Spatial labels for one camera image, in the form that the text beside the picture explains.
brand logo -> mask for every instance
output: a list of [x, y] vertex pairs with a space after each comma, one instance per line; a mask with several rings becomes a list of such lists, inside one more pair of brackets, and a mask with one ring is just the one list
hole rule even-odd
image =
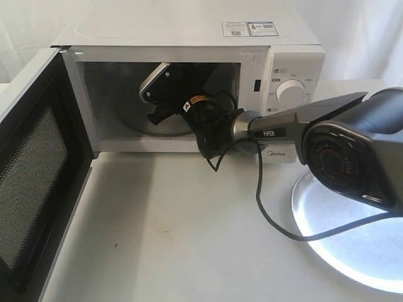
[[286, 155], [284, 152], [273, 152], [273, 151], [269, 151], [267, 154], [269, 156], [285, 156]]
[[264, 137], [274, 137], [276, 134], [274, 131], [264, 131], [263, 136]]

microwave label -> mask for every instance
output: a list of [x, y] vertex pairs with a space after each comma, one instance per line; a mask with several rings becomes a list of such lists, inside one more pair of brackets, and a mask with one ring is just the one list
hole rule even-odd
[[275, 24], [271, 21], [248, 22], [251, 36], [278, 36]]
[[231, 37], [251, 36], [246, 22], [222, 22], [222, 34]]

microwave door mesh window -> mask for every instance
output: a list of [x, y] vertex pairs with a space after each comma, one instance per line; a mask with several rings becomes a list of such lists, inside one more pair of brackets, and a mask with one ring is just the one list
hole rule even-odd
[[50, 106], [0, 171], [0, 257], [14, 270], [68, 157]]

white backdrop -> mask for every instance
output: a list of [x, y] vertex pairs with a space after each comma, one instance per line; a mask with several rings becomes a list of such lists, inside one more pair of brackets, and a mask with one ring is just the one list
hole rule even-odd
[[[89, 1], [0, 0], [0, 82], [49, 46]], [[322, 78], [403, 86], [403, 0], [291, 1], [324, 47]]]

silver metal plate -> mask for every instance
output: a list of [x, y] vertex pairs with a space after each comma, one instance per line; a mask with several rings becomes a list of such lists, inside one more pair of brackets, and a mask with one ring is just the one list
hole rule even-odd
[[[382, 212], [332, 192], [310, 172], [295, 183], [291, 199], [294, 219], [305, 236]], [[330, 266], [355, 281], [403, 293], [403, 219], [378, 221], [309, 245]]]

